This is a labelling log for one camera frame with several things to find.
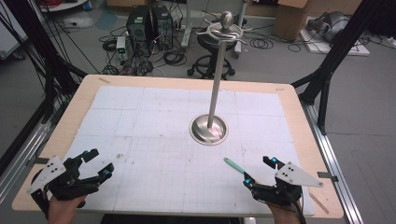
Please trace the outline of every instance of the caster wheel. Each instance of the caster wheel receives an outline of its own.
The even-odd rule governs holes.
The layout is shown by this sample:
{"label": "caster wheel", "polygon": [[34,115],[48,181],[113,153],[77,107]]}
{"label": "caster wheel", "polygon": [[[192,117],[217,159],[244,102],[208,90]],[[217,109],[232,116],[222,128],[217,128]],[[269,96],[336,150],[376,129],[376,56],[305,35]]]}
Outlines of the caster wheel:
{"label": "caster wheel", "polygon": [[189,69],[187,70],[187,75],[192,76],[194,74],[194,70],[193,69]]}

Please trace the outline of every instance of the metal disc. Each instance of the metal disc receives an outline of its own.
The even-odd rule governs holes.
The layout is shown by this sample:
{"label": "metal disc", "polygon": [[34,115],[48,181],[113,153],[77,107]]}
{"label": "metal disc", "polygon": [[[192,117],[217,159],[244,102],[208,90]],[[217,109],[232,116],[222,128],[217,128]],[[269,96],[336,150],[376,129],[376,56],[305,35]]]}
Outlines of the metal disc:
{"label": "metal disc", "polygon": [[200,115],[192,120],[190,134],[198,143],[214,146],[222,143],[228,135],[227,123],[218,116],[213,118],[212,128],[207,128],[209,115]]}

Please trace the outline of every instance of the wooden table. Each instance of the wooden table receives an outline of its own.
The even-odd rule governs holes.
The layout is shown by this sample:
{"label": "wooden table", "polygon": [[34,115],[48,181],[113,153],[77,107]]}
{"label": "wooden table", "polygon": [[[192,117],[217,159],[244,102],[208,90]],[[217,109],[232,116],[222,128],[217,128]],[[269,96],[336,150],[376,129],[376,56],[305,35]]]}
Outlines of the wooden table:
{"label": "wooden table", "polygon": [[[160,78],[160,77],[113,77],[89,75],[84,78],[69,107],[67,107],[58,126],[40,154],[41,158],[58,155],[63,158],[70,148],[74,136],[90,109],[92,100],[101,86],[130,86],[166,89],[211,90],[213,82],[201,79]],[[295,89],[288,84],[270,84],[254,82],[222,81],[220,88],[226,91],[266,92],[279,96],[290,134],[302,168],[312,176],[317,172],[326,172],[317,143],[305,118],[304,111]],[[19,193],[13,201],[12,208],[20,211],[39,211],[26,190],[30,187],[33,175],[44,165],[36,164]],[[320,179],[324,188],[310,188],[316,214],[314,217],[341,218],[344,215],[335,189],[330,179]]]}

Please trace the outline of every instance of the white grid paper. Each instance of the white grid paper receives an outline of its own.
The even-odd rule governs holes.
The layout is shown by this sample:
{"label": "white grid paper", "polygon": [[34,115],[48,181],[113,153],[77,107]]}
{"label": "white grid paper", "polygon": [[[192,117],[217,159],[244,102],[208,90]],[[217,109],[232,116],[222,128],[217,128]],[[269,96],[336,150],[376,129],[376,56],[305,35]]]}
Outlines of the white grid paper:
{"label": "white grid paper", "polygon": [[[263,184],[275,184],[262,156],[299,164],[276,94],[220,90],[216,115],[229,126],[227,139],[203,146],[190,136],[193,118],[209,110],[211,91],[104,86],[96,93],[66,158],[98,148],[80,167],[96,175],[115,170],[84,209],[102,212],[262,216],[233,160]],[[304,212],[314,215],[304,188]]]}

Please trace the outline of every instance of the concrete floor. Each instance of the concrete floor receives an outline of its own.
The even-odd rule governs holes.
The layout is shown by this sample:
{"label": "concrete floor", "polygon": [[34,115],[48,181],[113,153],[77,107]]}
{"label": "concrete floor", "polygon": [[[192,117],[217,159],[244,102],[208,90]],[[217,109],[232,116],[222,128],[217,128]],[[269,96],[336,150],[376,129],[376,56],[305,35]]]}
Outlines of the concrete floor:
{"label": "concrete floor", "polygon": [[[102,70],[106,65],[106,53],[98,38],[109,35],[110,30],[121,27],[126,20],[102,8],[91,11],[89,15],[94,18],[95,25],[70,35],[92,63]],[[247,25],[251,27],[274,22],[258,18],[247,20]],[[188,77],[186,72],[199,56],[206,54],[194,43],[195,38],[192,36],[185,64],[161,67],[167,77],[198,78]],[[272,49],[243,46],[239,59],[227,52],[226,57],[236,71],[235,76],[229,77],[229,80],[291,83],[315,71],[325,58],[322,54],[308,53],[303,46],[301,51],[291,52],[288,45],[275,42]],[[96,73],[70,41],[66,40],[65,46],[69,55],[73,55],[71,60],[75,66],[88,73]],[[395,223],[396,168],[392,163],[396,158],[396,89],[393,88],[396,84],[396,51],[372,43],[366,48],[371,53],[369,57],[347,56],[333,76],[326,131],[363,221]],[[163,77],[163,73],[154,70],[148,76]],[[0,63],[0,155],[9,147],[42,100],[43,91],[29,60],[8,59]],[[16,212],[11,208],[11,203],[29,170],[29,167],[25,168],[11,192],[0,204],[0,224],[45,222],[40,213]],[[76,223],[100,223],[101,217],[101,214],[81,213],[78,214]],[[258,219],[258,223],[272,222],[271,218]],[[308,219],[308,223],[347,221],[344,218]]]}

